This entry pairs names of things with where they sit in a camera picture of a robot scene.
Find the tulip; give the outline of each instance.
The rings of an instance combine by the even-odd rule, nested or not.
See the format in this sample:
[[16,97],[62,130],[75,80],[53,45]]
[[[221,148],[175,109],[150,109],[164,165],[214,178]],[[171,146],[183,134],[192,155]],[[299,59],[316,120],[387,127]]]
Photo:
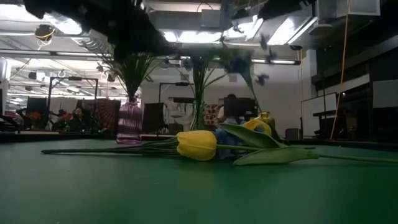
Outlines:
[[185,131],[177,134],[177,152],[198,161],[209,161],[216,155],[217,139],[211,131]]
[[267,123],[262,122],[262,121],[260,121],[259,119],[253,119],[253,120],[250,120],[250,121],[248,121],[248,122],[245,122],[245,123],[243,124],[243,126],[244,126],[245,128],[248,128],[248,129],[252,130],[252,131],[256,131],[255,129],[256,129],[258,126],[261,126],[261,127],[264,128],[264,131],[263,131],[264,134],[268,134],[269,136],[272,135],[271,127],[270,127]]

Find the table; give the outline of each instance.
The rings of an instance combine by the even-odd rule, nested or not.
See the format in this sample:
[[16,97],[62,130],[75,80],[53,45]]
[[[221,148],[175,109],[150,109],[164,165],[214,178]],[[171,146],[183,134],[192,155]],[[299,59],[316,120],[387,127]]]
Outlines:
[[[110,140],[0,144],[0,223],[397,223],[398,166],[280,166],[123,155],[41,155]],[[398,159],[334,146],[321,152]]]

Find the flower stem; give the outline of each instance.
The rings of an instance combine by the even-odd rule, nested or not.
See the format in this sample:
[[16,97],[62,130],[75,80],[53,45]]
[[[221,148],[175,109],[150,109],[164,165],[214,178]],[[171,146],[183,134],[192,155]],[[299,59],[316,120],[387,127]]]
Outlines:
[[398,159],[381,159],[381,158],[369,158],[369,157],[356,157],[356,156],[336,156],[329,154],[318,154],[320,157],[333,158],[333,159],[347,159],[352,161],[366,161],[366,162],[389,162],[398,164]]
[[248,150],[248,151],[258,151],[258,150],[261,150],[260,148],[257,148],[257,147],[227,146],[227,145],[217,145],[217,149]]

